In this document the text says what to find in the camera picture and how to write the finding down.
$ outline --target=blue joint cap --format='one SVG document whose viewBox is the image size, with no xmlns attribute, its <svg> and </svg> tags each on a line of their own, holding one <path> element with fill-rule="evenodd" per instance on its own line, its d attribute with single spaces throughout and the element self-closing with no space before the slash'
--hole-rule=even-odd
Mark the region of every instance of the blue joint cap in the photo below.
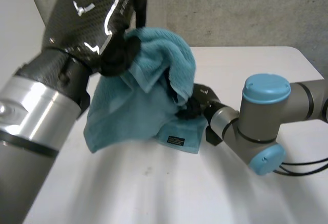
<svg viewBox="0 0 328 224">
<path fill-rule="evenodd" d="M 275 144 L 258 153 L 251 160 L 249 167 L 258 175 L 265 175 L 277 169 L 286 156 L 284 148 Z"/>
<path fill-rule="evenodd" d="M 242 96 L 251 103 L 269 105 L 288 98 L 291 90 L 288 80 L 279 75 L 255 74 L 245 81 Z"/>
</svg>

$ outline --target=table surface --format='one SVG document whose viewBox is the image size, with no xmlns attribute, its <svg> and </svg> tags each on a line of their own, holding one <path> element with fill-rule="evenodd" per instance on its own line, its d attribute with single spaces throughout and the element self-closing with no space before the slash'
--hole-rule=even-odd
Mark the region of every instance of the table surface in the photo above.
<svg viewBox="0 0 328 224">
<path fill-rule="evenodd" d="M 239 109 L 241 90 L 255 73 L 290 82 L 322 78 L 290 47 L 195 47 L 196 82 Z M 99 76 L 89 83 L 93 94 Z M 76 123 L 25 224 L 328 223 L 328 171 L 308 177 L 257 176 L 224 144 L 202 142 L 199 153 L 156 141 L 128 141 L 91 154 Z M 278 142 L 288 161 L 327 156 L 327 124 L 283 125 Z"/>
</svg>

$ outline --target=gray robot arm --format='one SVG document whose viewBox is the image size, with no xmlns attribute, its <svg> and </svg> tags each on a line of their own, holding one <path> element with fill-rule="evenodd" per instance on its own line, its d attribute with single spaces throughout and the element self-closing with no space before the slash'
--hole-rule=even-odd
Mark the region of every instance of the gray robot arm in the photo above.
<svg viewBox="0 0 328 224">
<path fill-rule="evenodd" d="M 253 75 L 245 82 L 240 113 L 209 102 L 204 110 L 207 140 L 214 145 L 223 140 L 257 174 L 267 174 L 285 158 L 283 147 L 276 143 L 280 125 L 311 119 L 327 122 L 327 107 L 324 79 L 290 84 L 277 75 Z"/>
<path fill-rule="evenodd" d="M 117 76 L 139 52 L 124 39 L 147 0 L 57 0 L 42 52 L 0 91 L 0 223 L 22 223 L 71 128 L 88 108 L 90 75 Z"/>
</svg>

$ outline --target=black label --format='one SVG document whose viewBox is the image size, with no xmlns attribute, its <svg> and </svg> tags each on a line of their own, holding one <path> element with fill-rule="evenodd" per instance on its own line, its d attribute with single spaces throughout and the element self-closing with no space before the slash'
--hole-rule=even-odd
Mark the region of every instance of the black label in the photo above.
<svg viewBox="0 0 328 224">
<path fill-rule="evenodd" d="M 185 144 L 185 139 L 169 136 L 168 143 L 174 144 L 174 145 L 177 145 L 177 146 L 183 146 Z"/>
</svg>

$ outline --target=towel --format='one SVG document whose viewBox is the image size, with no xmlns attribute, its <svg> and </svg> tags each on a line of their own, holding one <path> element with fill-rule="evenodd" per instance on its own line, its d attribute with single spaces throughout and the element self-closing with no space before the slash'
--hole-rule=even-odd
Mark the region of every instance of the towel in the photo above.
<svg viewBox="0 0 328 224">
<path fill-rule="evenodd" d="M 87 117 L 84 136 L 94 153 L 128 139 L 156 138 L 163 145 L 198 153 L 204 117 L 179 119 L 192 96 L 195 59 L 178 35 L 159 28 L 141 28 L 141 50 L 121 76 L 99 80 Z"/>
</svg>

